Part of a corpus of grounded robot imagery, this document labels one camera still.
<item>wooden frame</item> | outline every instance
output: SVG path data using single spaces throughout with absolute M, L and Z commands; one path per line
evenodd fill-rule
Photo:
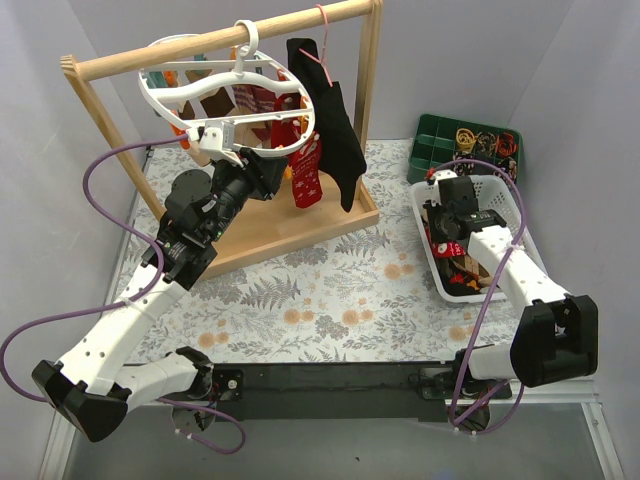
M 383 0 L 348 0 L 324 6 L 329 22 L 363 16 L 356 84 L 354 129 L 364 150 L 369 127 L 373 79 Z M 318 8 L 255 22 L 260 38 L 289 34 L 324 24 Z M 179 58 L 248 42 L 244 26 L 217 30 L 170 43 L 144 47 L 115 55 L 76 62 L 72 55 L 61 58 L 61 67 L 96 126 L 111 148 L 124 145 L 105 106 L 91 85 L 92 80 L 110 77 Z M 156 218 L 164 207 L 149 185 L 131 152 L 118 154 L 125 171 Z M 339 205 L 340 191 L 328 175 L 321 175 L 323 199 L 301 210 L 295 207 L 286 185 L 269 202 L 249 201 L 216 244 L 218 257 L 203 278 L 226 273 L 268 258 L 378 223 L 379 211 L 369 192 L 358 182 L 351 212 Z

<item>laundry basket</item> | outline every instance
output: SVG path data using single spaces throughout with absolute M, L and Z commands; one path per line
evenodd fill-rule
M 511 192 L 509 192 L 509 188 L 506 183 L 504 183 L 501 178 L 493 175 L 470 175 L 469 178 L 471 178 L 471 181 L 473 182 L 473 187 L 475 189 L 476 196 L 478 197 L 480 209 L 495 210 L 507 222 L 507 227 L 511 230 L 511 234 L 515 236 L 520 226 L 520 212 L 518 211 L 516 202 L 511 196 Z M 429 185 L 427 182 L 415 183 L 411 186 L 410 197 L 413 213 L 416 217 L 416 222 L 418 223 L 418 230 L 420 231 L 420 238 L 422 238 L 422 244 L 427 254 L 429 267 L 433 273 L 433 279 L 436 282 L 436 288 L 440 295 L 442 295 L 442 298 L 449 302 L 482 302 L 485 299 L 484 293 L 478 295 L 453 296 L 449 294 L 442 285 L 442 280 L 436 267 L 436 260 L 433 256 L 433 252 L 431 251 L 431 247 L 429 246 L 429 241 L 427 240 L 427 234 L 425 233 L 421 217 L 422 206 L 427 200 L 430 190 L 435 188 L 437 187 Z M 533 239 L 531 238 L 528 229 L 525 230 L 521 243 L 524 245 L 525 251 L 532 258 L 535 264 L 546 272 L 542 259 L 540 258 L 540 254 L 538 253 L 538 249 L 533 243 Z M 506 296 L 498 289 L 492 299 L 504 300 L 506 299 Z

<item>pink string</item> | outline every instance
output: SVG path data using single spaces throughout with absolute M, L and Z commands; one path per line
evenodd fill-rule
M 327 70 L 327 62 L 325 58 L 326 57 L 325 54 L 327 52 L 327 38 L 329 37 L 329 19 L 327 18 L 327 14 L 324 11 L 324 8 L 322 8 L 322 5 L 318 4 L 316 5 L 316 7 L 320 9 L 320 11 L 322 12 L 322 16 L 324 17 L 324 44 L 322 45 L 322 56 L 320 57 L 320 59 L 318 59 L 313 55 L 311 55 L 309 52 L 305 52 L 301 48 L 299 50 L 300 50 L 300 53 L 306 55 L 311 60 L 314 60 L 320 64 L 320 66 L 324 70 L 324 74 L 327 76 L 327 81 L 329 82 L 329 86 L 333 87 L 333 82 L 331 81 L 331 77 L 329 76 L 329 70 Z

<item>floral pattern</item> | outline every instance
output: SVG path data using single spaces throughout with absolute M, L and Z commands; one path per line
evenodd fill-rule
M 405 181 L 410 140 L 370 141 L 365 182 L 380 223 L 197 283 L 148 332 L 132 362 L 190 345 L 214 362 L 450 360 L 466 346 L 479 305 L 446 303 L 435 289 Z M 148 178 L 161 199 L 195 168 L 180 149 L 156 149 Z M 157 222 L 139 201 L 135 226 Z M 129 281 L 146 245 L 132 238 L 118 279 Z M 494 302 L 479 344 L 510 341 L 516 320 Z

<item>gray wall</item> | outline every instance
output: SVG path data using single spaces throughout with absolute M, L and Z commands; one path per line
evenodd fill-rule
M 99 55 L 147 45 L 176 33 L 203 33 L 305 7 L 299 0 L 70 0 Z M 406 138 L 431 111 L 505 124 L 562 22 L 571 0 L 387 0 L 371 113 L 370 138 Z M 323 28 L 299 32 L 322 41 Z M 285 39 L 261 49 L 286 64 Z M 355 96 L 360 20 L 331 25 L 329 70 L 345 104 Z M 114 78 L 118 94 L 145 138 L 163 137 L 133 74 Z
M 627 478 L 640 478 L 640 4 L 576 0 L 511 125 L 550 274 L 600 309 L 596 384 Z
M 5 70 L 0 77 L 0 338 L 29 320 L 104 302 L 121 231 L 82 195 L 82 173 L 107 148 L 67 84 L 59 57 L 95 55 L 65 0 L 0 4 Z M 110 82 L 97 85 L 123 135 L 139 138 Z M 117 160 L 97 172 L 93 189 L 125 217 L 133 188 Z M 8 366 L 37 389 L 30 372 L 57 359 L 95 318 L 42 326 L 18 337 Z M 19 397 L 0 381 L 0 478 L 37 478 L 53 410 Z

